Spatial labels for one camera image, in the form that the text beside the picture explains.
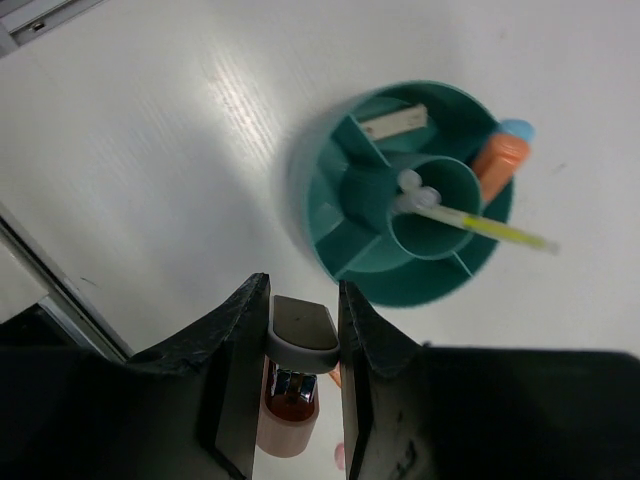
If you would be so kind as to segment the yellow clear pen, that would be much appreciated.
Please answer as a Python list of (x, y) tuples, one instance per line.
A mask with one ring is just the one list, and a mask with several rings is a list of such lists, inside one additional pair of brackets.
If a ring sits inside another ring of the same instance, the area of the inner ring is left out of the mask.
[(425, 204), (420, 202), (417, 196), (401, 195), (397, 197), (393, 203), (392, 211), (395, 214), (417, 214), (492, 240), (525, 246), (535, 251), (552, 255), (557, 255), (560, 252), (560, 245), (557, 242), (540, 235), (439, 204)]

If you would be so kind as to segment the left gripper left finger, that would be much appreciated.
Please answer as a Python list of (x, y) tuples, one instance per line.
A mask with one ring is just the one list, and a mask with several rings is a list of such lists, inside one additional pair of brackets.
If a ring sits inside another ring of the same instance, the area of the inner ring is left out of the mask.
[(248, 479), (270, 281), (124, 363), (74, 342), (39, 307), (1, 326), (5, 479)]

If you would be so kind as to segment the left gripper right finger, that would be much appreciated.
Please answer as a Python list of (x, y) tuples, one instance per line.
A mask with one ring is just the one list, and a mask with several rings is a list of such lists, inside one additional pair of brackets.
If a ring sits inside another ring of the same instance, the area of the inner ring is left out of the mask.
[(339, 285), (350, 479), (635, 479), (639, 361), (418, 344)]

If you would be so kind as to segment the orange tip highlighter body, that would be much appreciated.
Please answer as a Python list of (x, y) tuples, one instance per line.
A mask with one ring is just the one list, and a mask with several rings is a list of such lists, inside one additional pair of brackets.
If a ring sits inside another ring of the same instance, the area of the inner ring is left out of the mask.
[(489, 204), (511, 181), (529, 157), (527, 141), (508, 133), (494, 133), (471, 163), (485, 204)]

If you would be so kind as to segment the blue highlighter body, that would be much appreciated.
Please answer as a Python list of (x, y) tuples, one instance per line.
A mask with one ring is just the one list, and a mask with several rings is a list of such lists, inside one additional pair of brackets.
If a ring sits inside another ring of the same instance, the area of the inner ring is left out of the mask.
[(527, 143), (531, 143), (536, 135), (535, 128), (529, 122), (514, 118), (502, 120), (498, 125), (497, 131), (520, 138)]

